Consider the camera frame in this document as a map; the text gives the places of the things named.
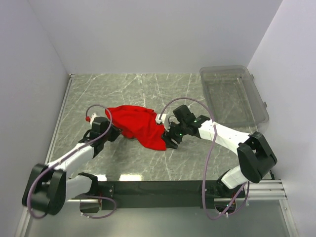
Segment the red t shirt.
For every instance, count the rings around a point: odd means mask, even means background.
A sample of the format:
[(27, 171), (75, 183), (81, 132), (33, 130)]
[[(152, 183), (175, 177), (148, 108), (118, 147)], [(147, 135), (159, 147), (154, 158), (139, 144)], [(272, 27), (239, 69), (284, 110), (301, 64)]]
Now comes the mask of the red t shirt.
[(156, 123), (157, 113), (153, 109), (121, 105), (108, 108), (105, 114), (112, 117), (113, 125), (122, 130), (125, 138), (137, 139), (143, 147), (151, 150), (166, 150), (166, 143), (162, 139), (164, 126)]

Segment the clear plastic storage bin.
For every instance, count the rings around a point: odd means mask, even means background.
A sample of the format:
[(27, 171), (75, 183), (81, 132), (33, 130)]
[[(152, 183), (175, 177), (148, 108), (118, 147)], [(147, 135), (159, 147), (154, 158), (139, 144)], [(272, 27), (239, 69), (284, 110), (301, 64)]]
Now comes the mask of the clear plastic storage bin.
[(251, 129), (269, 121), (267, 105), (245, 66), (203, 67), (199, 73), (216, 122), (233, 129)]

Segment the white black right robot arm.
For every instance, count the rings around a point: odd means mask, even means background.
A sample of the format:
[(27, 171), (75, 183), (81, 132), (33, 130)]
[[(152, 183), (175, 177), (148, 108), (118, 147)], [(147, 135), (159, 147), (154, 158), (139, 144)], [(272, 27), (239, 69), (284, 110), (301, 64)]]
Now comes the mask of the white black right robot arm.
[(183, 136), (190, 135), (216, 144), (237, 155), (239, 165), (228, 170), (219, 178), (219, 183), (228, 189), (248, 181), (259, 183), (277, 164), (277, 158), (264, 135), (240, 132), (219, 123), (207, 116), (196, 117), (186, 105), (173, 110), (176, 122), (169, 121), (166, 114), (159, 114), (156, 121), (163, 124), (165, 131), (162, 139), (167, 148), (177, 149)]

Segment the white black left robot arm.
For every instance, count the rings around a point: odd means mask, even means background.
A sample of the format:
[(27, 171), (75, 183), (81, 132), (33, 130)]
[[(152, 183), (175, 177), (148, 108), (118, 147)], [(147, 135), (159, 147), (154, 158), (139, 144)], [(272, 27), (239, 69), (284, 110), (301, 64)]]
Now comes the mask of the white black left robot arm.
[(77, 196), (99, 194), (98, 178), (88, 173), (79, 173), (71, 178), (78, 168), (94, 159), (106, 142), (115, 141), (122, 130), (105, 117), (96, 117), (91, 128), (68, 153), (48, 164), (36, 164), (30, 173), (22, 205), (28, 210), (56, 215), (65, 202)]

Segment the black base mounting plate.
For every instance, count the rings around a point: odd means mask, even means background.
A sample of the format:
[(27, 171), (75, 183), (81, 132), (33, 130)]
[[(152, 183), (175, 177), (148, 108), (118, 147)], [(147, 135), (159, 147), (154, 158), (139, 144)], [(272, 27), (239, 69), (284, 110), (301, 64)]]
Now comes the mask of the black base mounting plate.
[[(215, 209), (215, 199), (229, 202), (240, 187), (228, 189), (216, 180), (206, 180), (206, 207)], [(117, 208), (203, 208), (201, 180), (99, 181), (97, 194), (113, 199)]]

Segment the aluminium front frame rail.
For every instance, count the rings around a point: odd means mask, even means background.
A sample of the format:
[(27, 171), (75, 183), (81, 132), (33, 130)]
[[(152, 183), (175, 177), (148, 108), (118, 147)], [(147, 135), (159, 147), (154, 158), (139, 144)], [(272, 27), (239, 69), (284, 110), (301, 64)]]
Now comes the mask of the aluminium front frame rail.
[[(246, 194), (249, 188), (247, 200), (285, 200), (287, 195), (285, 193), (281, 180), (263, 180), (258, 184), (251, 183), (244, 186), (244, 192)], [(95, 200), (99, 197), (87, 197), (85, 195), (79, 195), (75, 198), (68, 199), (66, 202), (97, 202)], [(225, 202), (230, 201), (232, 198), (214, 198), (215, 201)]]

